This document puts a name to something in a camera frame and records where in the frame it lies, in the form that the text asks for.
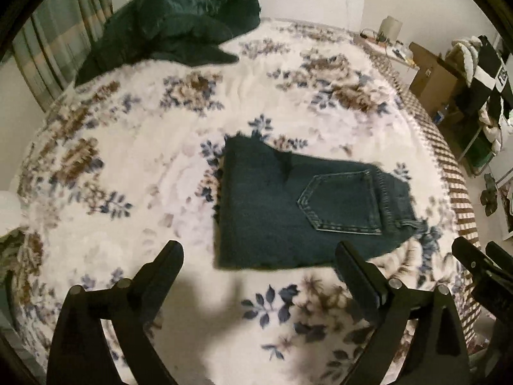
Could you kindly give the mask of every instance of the metal bolt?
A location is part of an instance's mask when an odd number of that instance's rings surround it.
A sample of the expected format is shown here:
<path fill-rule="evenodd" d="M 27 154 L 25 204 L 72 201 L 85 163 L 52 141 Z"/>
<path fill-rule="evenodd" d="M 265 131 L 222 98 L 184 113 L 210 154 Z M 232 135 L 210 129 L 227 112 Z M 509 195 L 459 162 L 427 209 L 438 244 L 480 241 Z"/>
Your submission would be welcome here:
<path fill-rule="evenodd" d="M 132 280 L 131 279 L 128 279 L 128 278 L 123 278 L 123 279 L 120 279 L 117 283 L 116 283 L 116 286 L 118 288 L 128 288 L 130 286 L 130 284 L 132 284 Z"/>
<path fill-rule="evenodd" d="M 440 291 L 443 295 L 449 295 L 449 288 L 447 288 L 445 285 L 439 285 L 438 291 Z"/>
<path fill-rule="evenodd" d="M 392 278 L 388 281 L 388 285 L 390 285 L 393 289 L 399 289 L 403 286 L 403 283 L 396 278 Z"/>
<path fill-rule="evenodd" d="M 82 292 L 82 287 L 80 285 L 73 285 L 70 290 L 69 290 L 69 293 L 71 295 L 76 295 L 76 294 L 80 294 Z"/>

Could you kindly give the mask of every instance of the brown checkered fabric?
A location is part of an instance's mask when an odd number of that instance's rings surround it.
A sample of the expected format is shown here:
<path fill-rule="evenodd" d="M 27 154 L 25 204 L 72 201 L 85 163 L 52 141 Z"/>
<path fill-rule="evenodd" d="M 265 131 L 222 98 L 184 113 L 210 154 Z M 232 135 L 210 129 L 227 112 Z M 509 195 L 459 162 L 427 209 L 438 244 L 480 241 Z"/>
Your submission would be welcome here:
<path fill-rule="evenodd" d="M 434 156 L 442 170 L 442 177 L 447 183 L 452 209 L 456 213 L 458 233 L 465 239 L 481 248 L 478 231 L 475 227 L 475 215 L 470 203 L 468 191 L 465 186 L 460 167 L 450 151 L 447 142 L 438 131 L 433 121 L 424 110 L 419 100 L 406 88 L 399 79 L 399 74 L 393 69 L 391 61 L 384 55 L 374 52 L 365 42 L 355 41 L 369 54 L 371 61 L 386 80 L 396 89 L 405 110 L 415 119 L 422 129 L 425 138 L 433 148 Z M 463 308 L 459 308 L 460 319 L 463 325 L 465 340 L 469 346 L 475 336 L 474 322 L 481 313 L 480 305 L 471 297 L 470 291 L 473 288 L 472 277 L 465 271 L 464 283 L 461 287 L 461 294 L 464 297 Z"/>

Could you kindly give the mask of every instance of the plaid curtain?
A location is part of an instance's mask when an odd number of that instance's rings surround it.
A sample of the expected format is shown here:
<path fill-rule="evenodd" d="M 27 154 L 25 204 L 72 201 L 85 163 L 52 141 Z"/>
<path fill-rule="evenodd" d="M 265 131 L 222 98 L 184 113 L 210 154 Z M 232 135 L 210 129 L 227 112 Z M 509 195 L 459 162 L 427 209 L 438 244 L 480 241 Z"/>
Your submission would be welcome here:
<path fill-rule="evenodd" d="M 110 15 L 107 0 L 44 0 L 15 37 L 14 57 L 43 111 L 73 81 Z"/>

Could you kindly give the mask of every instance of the white floral blanket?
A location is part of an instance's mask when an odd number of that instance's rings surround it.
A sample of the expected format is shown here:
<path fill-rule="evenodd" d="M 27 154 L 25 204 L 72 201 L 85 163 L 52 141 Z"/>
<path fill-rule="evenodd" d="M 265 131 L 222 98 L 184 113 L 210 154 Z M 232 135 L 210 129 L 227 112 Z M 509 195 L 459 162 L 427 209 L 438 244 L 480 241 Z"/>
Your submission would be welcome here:
<path fill-rule="evenodd" d="M 178 383 L 341 382 L 372 329 L 332 269 L 215 268 L 223 146 L 237 133 L 374 163 L 409 182 L 424 228 L 373 261 L 408 287 L 448 285 L 462 307 L 442 171 L 352 37 L 267 21 L 224 49 L 240 61 L 195 69 L 147 61 L 108 73 L 63 95 L 37 134 L 21 170 L 30 230 L 13 294 L 21 337 L 43 366 L 72 285 L 109 288 L 176 239 L 185 263 L 149 334 Z M 122 379 L 133 383 L 105 330 Z"/>

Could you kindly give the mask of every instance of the brown box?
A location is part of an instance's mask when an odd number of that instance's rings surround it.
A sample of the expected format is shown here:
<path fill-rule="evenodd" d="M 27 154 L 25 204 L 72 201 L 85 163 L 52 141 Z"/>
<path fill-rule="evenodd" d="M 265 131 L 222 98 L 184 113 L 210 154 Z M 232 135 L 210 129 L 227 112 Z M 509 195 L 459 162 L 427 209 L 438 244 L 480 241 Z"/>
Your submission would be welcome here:
<path fill-rule="evenodd" d="M 410 50 L 420 68 L 410 85 L 410 91 L 419 99 L 427 113 L 434 117 L 438 110 L 450 104 L 451 98 L 461 91 L 465 81 L 439 56 L 422 46 L 412 43 Z"/>

